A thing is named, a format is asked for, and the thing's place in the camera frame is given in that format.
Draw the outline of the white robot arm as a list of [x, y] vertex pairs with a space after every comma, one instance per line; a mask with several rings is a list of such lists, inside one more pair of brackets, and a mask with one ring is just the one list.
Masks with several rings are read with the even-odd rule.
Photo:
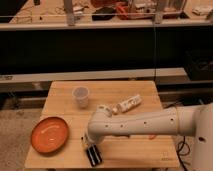
[[213, 171], [213, 103], [128, 116], [113, 116], [106, 105], [100, 105], [89, 119], [84, 142], [92, 146], [106, 136], [131, 135], [192, 136], [193, 171]]

